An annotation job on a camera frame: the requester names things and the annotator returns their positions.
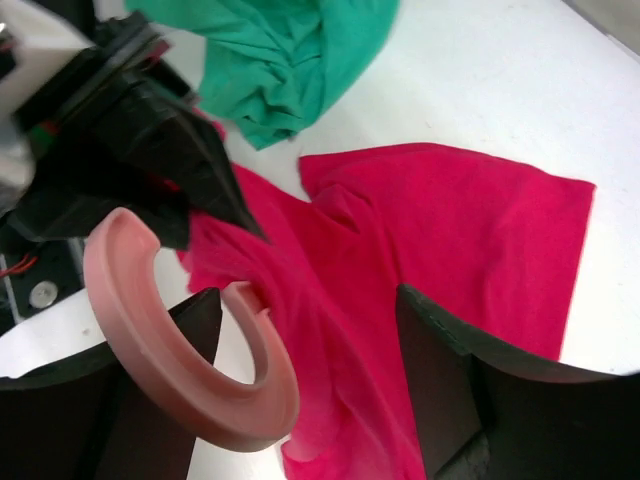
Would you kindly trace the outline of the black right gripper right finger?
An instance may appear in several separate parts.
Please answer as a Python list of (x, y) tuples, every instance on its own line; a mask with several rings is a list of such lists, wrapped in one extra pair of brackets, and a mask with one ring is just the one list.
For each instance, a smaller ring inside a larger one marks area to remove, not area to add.
[(430, 479), (635, 479), (639, 377), (550, 361), (397, 290), (396, 322)]

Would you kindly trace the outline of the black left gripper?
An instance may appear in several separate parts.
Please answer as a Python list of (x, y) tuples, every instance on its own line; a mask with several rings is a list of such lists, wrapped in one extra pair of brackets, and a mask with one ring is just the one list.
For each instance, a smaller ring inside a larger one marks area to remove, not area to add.
[(194, 211), (263, 239), (220, 135), (187, 111), (195, 95), (146, 18), (62, 17), (94, 44), (18, 110), (39, 167), (1, 216), (2, 249), (86, 237), (116, 208), (174, 250), (187, 248)]

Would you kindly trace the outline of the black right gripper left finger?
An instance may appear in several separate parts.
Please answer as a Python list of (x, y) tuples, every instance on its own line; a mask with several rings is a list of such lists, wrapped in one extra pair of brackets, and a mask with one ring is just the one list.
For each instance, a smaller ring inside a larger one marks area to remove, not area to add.
[(4, 479), (184, 479), (194, 443), (107, 343), (1, 379)]

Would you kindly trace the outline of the pink hanger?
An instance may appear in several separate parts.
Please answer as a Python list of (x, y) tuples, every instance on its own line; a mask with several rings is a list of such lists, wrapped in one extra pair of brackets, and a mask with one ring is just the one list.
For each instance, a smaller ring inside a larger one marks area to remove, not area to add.
[(89, 235), (84, 280), (109, 346), (141, 390), (197, 437), (238, 452), (273, 445), (292, 431), (300, 395), (268, 307), (248, 282), (223, 290), (255, 369), (251, 384), (227, 377), (196, 351), (165, 309), (154, 277), (159, 249), (155, 234), (124, 208)]

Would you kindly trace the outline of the red t shirt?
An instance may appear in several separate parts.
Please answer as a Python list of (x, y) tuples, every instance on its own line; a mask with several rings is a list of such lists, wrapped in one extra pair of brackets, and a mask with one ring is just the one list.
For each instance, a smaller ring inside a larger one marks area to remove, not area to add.
[(287, 478), (421, 479), (397, 287), (558, 359), (594, 186), (432, 143), (305, 156), (299, 171), (306, 200), (236, 168), (264, 237), (193, 214), (189, 287), (246, 281), (267, 304), (300, 393)]

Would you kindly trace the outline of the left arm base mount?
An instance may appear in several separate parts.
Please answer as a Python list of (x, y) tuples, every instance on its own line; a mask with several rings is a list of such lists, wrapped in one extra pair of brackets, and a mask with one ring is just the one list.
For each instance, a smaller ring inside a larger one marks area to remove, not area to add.
[(1, 333), (60, 303), (85, 286), (82, 257), (85, 241), (68, 239), (45, 242), (23, 255), (1, 256), (1, 269), (16, 269), (1, 279)]

